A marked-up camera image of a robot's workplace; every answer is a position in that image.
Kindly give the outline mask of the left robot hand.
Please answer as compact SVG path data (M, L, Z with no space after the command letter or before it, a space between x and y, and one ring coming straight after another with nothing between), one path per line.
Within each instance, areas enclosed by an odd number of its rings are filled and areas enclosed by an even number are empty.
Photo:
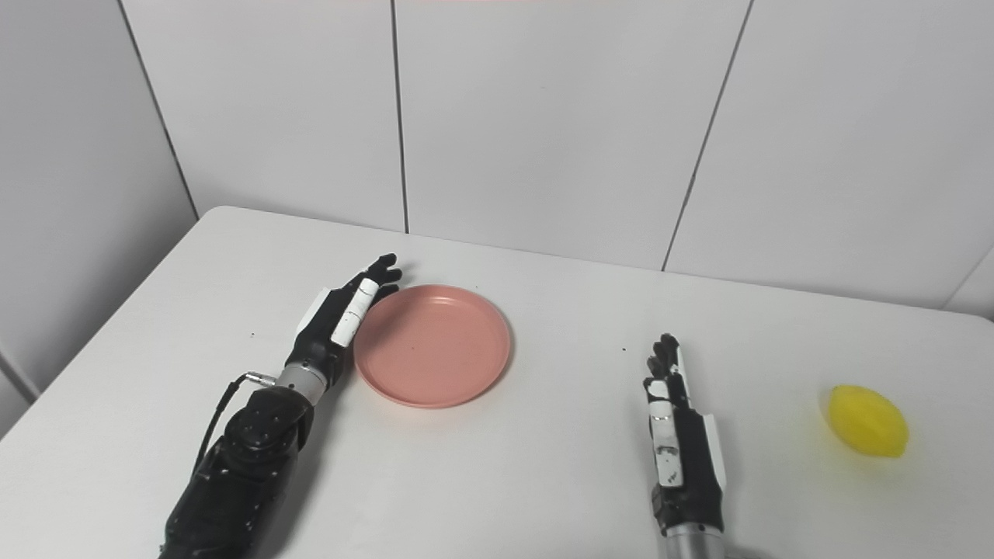
M397 261L393 252L381 255L344 286L328 290L297 334L285 365L308 368L336 384L346 350L369 309L400 290L402 271Z

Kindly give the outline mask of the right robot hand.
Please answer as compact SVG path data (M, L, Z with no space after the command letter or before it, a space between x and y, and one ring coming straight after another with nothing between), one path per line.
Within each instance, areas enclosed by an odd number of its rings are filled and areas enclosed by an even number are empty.
M654 516L664 534L681 525L723 533L725 465L716 422L693 406L676 337L663 334L652 351L643 388L657 477Z

